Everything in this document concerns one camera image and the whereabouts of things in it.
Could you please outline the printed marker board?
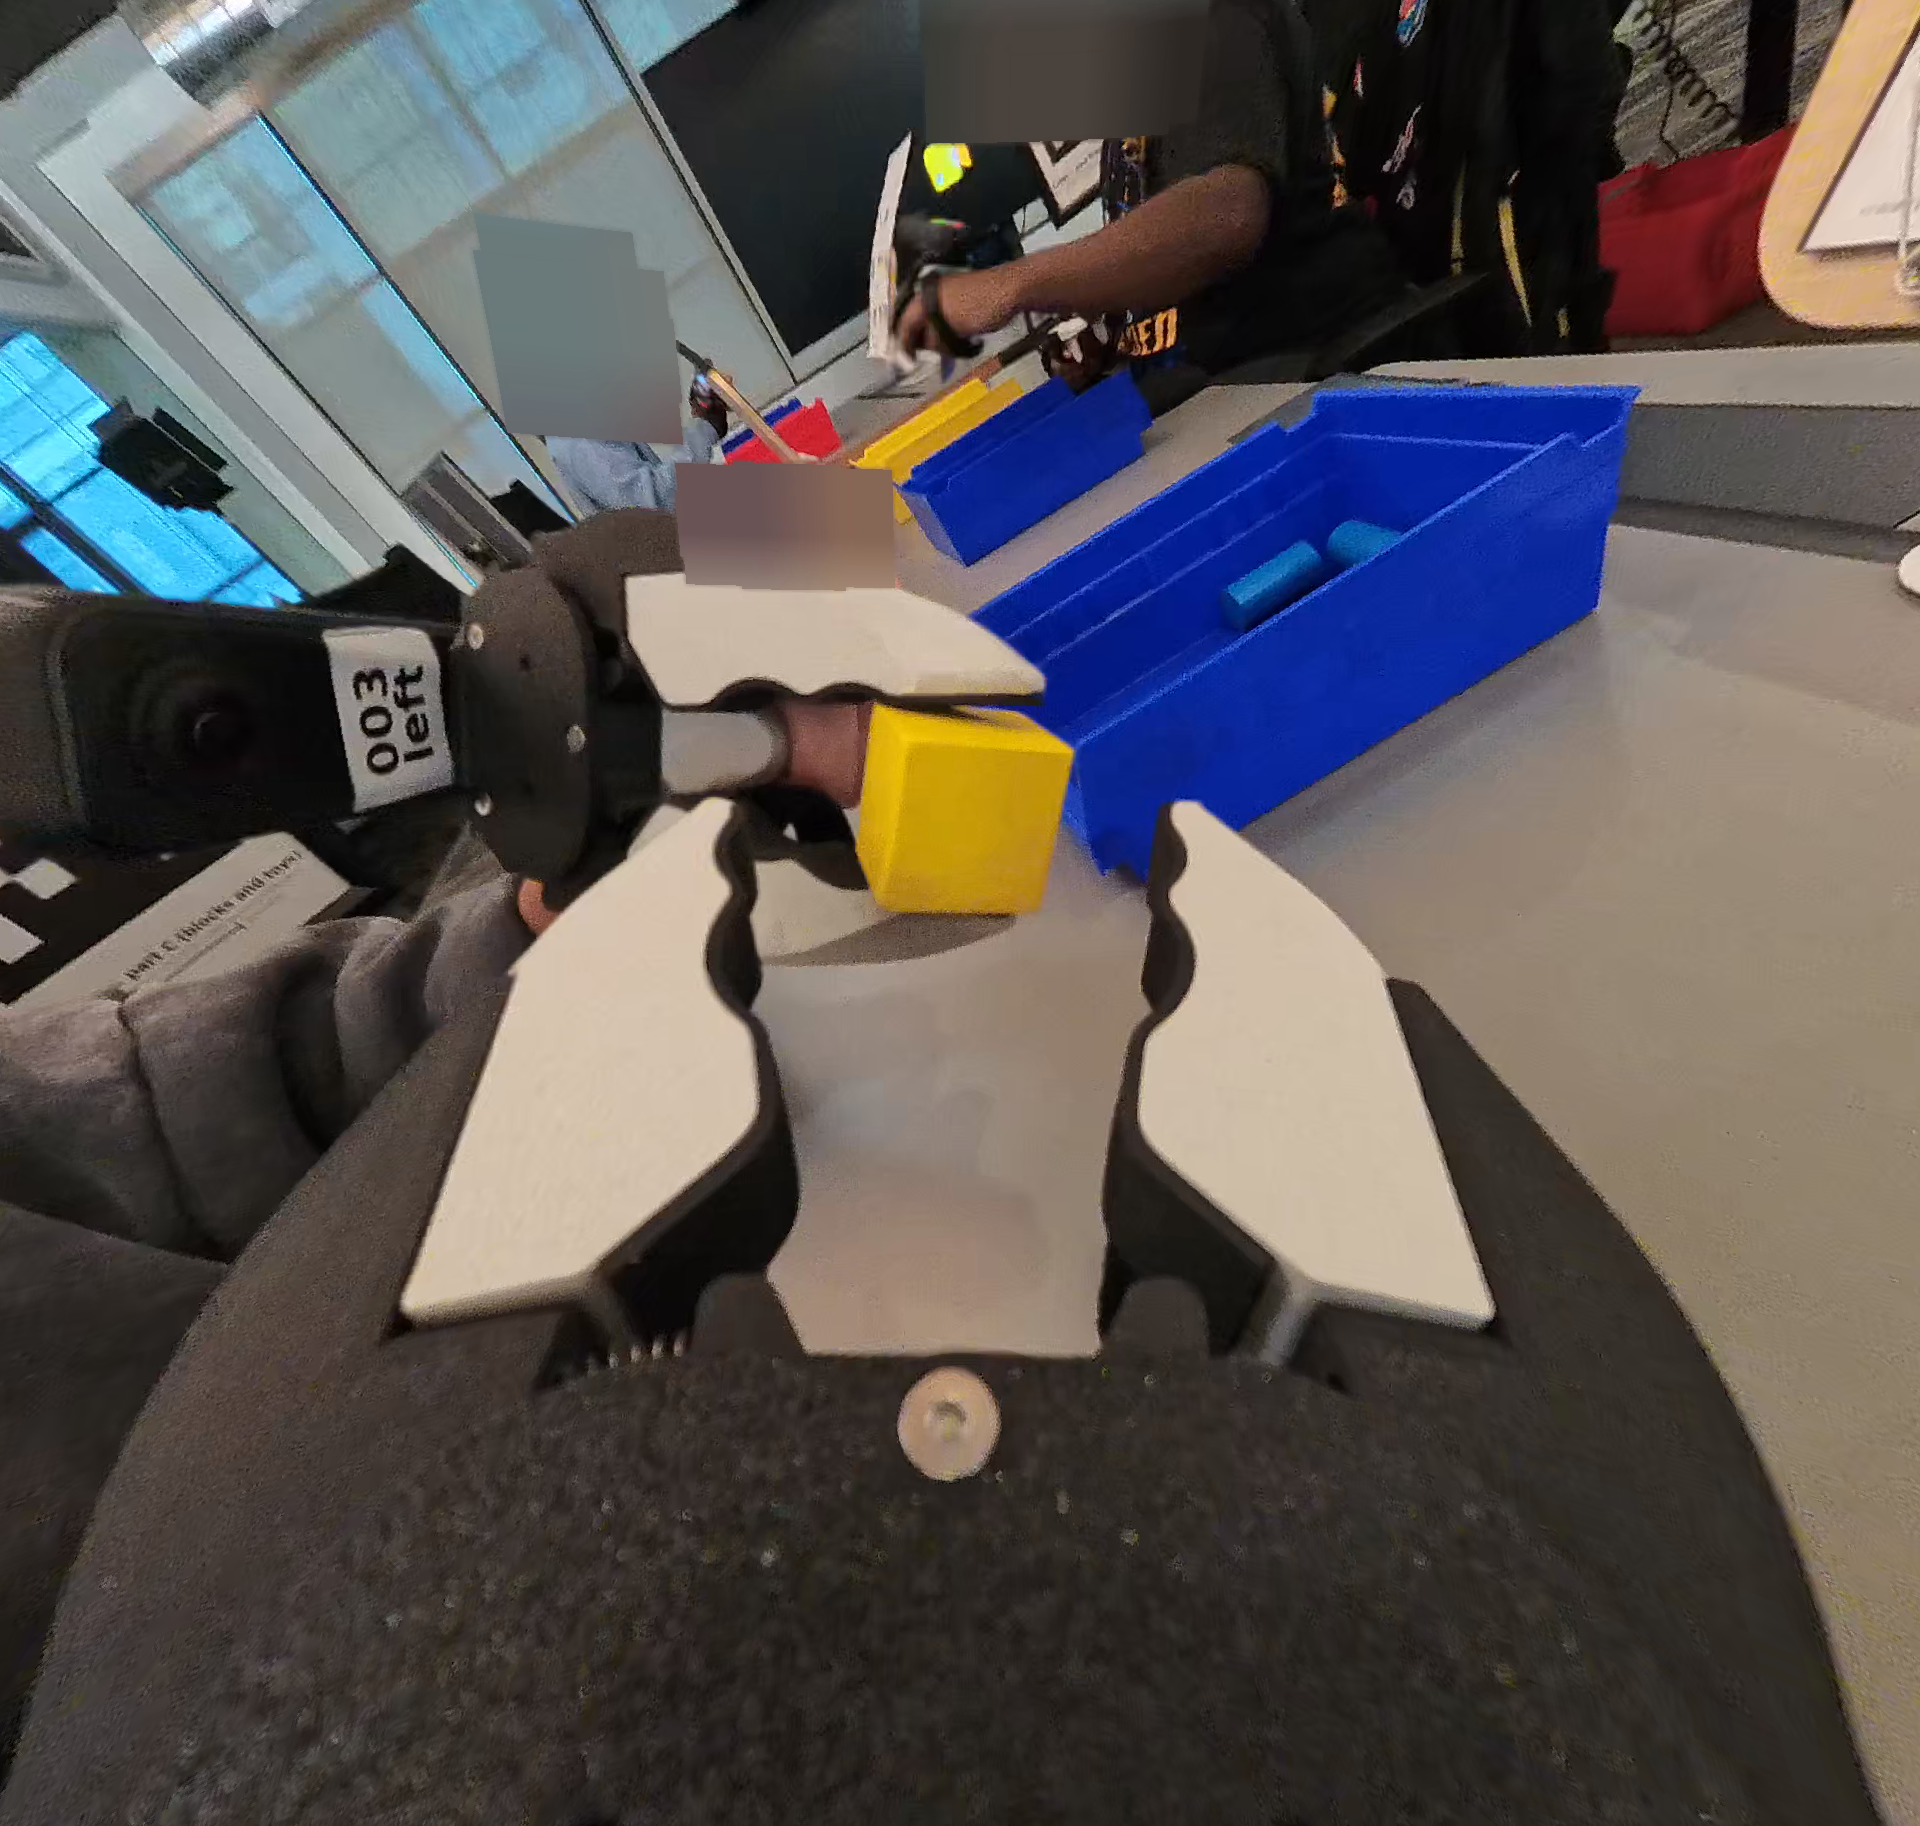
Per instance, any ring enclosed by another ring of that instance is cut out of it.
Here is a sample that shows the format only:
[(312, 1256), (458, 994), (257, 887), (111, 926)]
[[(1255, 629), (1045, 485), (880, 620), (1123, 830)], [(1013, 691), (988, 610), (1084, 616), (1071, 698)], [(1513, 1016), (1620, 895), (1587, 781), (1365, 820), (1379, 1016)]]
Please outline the printed marker board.
[(4, 839), (2, 1005), (118, 1000), (225, 973), (360, 900), (287, 835), (148, 857)]

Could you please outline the clipboard with instruction sheet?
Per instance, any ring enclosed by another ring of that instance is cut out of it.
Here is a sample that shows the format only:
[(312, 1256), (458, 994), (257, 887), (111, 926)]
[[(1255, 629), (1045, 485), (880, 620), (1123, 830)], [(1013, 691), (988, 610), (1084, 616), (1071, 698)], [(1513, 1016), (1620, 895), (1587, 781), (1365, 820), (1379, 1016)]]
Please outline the clipboard with instruction sheet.
[(1918, 308), (1897, 289), (1894, 248), (1810, 251), (1816, 221), (1917, 40), (1918, 0), (1853, 0), (1763, 208), (1768, 301), (1828, 333), (1915, 336)]

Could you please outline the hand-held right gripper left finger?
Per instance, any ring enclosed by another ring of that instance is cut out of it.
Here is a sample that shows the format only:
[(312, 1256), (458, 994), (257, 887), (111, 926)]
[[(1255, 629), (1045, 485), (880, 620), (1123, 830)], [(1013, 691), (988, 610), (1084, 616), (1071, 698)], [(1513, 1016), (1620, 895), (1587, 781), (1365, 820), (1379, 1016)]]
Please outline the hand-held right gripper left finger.
[(800, 1212), (754, 1016), (750, 811), (702, 803), (576, 897), (511, 975), (401, 1291), (416, 1330), (571, 1311), (685, 1333)]

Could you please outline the red plastic bin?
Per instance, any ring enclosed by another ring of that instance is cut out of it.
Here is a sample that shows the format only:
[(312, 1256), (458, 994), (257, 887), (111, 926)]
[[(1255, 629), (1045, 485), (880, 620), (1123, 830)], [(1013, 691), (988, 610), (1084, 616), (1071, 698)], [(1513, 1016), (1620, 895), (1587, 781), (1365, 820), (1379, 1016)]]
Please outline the red plastic bin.
[[(802, 460), (829, 462), (840, 454), (842, 436), (824, 400), (784, 400), (764, 417), (765, 428), (781, 438)], [(765, 444), (765, 436), (750, 423), (736, 423), (736, 430), (723, 441), (721, 458), (727, 462), (777, 464), (777, 448)]]

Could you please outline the black monitor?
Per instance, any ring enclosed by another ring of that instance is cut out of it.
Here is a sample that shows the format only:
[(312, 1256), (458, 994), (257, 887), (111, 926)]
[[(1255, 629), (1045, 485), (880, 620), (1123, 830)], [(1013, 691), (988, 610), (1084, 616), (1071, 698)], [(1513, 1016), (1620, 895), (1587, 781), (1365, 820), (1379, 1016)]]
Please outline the black monitor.
[(886, 167), (921, 122), (917, 0), (732, 0), (642, 79), (792, 357), (868, 310)]

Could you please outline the blue plastic bin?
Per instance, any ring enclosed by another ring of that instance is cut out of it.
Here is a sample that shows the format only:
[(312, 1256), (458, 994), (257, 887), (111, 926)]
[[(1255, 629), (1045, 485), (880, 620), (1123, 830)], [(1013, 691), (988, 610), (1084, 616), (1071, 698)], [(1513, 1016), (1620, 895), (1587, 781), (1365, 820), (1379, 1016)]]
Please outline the blue plastic bin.
[(902, 497), (937, 551), (978, 567), (1140, 462), (1151, 424), (1127, 369), (1083, 393), (1050, 377), (920, 464)]
[[(1145, 874), (1162, 806), (1248, 827), (1597, 612), (1638, 389), (1318, 393), (975, 616), (1045, 672), (1066, 818)], [(1221, 593), (1360, 519), (1405, 538), (1234, 634)]]

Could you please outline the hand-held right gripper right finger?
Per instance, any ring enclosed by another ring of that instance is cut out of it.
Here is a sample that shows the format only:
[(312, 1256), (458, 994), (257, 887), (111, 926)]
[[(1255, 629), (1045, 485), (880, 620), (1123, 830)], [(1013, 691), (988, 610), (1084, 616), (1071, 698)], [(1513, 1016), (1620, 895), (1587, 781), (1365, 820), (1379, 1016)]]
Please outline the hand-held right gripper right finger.
[(1106, 1153), (1106, 1341), (1170, 1286), (1206, 1343), (1326, 1311), (1496, 1320), (1380, 963), (1204, 806), (1157, 814), (1140, 991)]

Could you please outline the red bag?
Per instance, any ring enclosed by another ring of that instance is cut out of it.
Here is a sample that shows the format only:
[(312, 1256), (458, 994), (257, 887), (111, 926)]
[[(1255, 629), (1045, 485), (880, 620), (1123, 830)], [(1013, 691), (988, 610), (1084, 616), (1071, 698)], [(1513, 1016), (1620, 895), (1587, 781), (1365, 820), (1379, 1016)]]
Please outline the red bag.
[(1761, 299), (1763, 206), (1796, 134), (1642, 164), (1597, 190), (1612, 344), (1702, 335)]

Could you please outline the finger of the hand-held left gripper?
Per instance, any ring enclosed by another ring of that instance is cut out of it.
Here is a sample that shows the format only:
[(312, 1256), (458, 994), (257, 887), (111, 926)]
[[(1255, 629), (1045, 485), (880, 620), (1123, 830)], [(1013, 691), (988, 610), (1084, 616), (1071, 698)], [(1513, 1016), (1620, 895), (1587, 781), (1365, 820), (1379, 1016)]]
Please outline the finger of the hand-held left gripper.
[(1045, 673), (978, 620), (900, 587), (781, 589), (629, 579), (627, 641), (668, 709), (802, 702), (1018, 703)]

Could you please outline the yellow wooden cube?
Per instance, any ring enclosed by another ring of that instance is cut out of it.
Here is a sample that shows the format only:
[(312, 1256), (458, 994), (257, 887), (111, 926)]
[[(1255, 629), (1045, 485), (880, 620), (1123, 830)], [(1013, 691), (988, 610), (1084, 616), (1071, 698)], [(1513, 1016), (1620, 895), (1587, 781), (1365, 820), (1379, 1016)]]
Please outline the yellow wooden cube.
[(877, 705), (856, 856), (887, 914), (1021, 917), (1045, 905), (1075, 752), (1013, 709)]

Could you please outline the yellow plastic bin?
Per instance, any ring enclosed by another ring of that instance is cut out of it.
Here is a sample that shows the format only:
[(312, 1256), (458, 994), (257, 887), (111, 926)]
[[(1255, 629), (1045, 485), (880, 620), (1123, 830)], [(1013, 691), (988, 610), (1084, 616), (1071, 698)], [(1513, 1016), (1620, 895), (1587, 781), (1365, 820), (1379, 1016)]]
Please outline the yellow plastic bin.
[(994, 421), (1025, 393), (1026, 383), (1021, 374), (972, 375), (848, 454), (848, 464), (859, 470), (886, 473), (897, 488), (905, 488), (915, 470)]

